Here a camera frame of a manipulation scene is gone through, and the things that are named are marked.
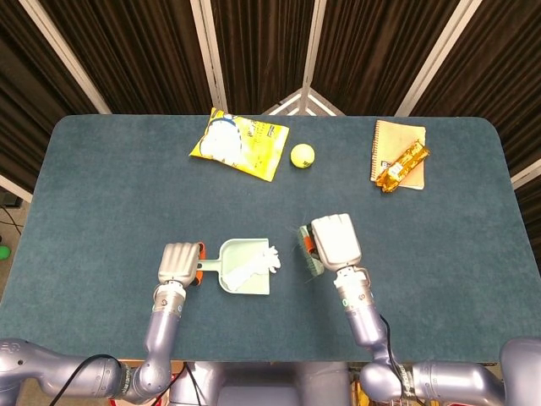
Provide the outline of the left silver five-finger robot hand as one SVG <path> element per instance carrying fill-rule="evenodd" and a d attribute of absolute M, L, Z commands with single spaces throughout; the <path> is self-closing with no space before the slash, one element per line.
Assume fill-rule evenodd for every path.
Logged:
<path fill-rule="evenodd" d="M 158 280 L 160 283 L 177 282 L 184 288 L 188 285 L 198 286 L 203 279 L 199 261 L 205 258 L 203 242 L 167 244 L 158 269 Z"/>

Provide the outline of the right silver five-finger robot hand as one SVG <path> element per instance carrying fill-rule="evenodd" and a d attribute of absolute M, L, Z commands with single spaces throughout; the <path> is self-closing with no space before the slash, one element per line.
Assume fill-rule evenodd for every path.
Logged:
<path fill-rule="evenodd" d="M 324 268 L 338 272 L 360 264 L 362 252 L 349 214 L 319 217 L 309 226 Z"/>

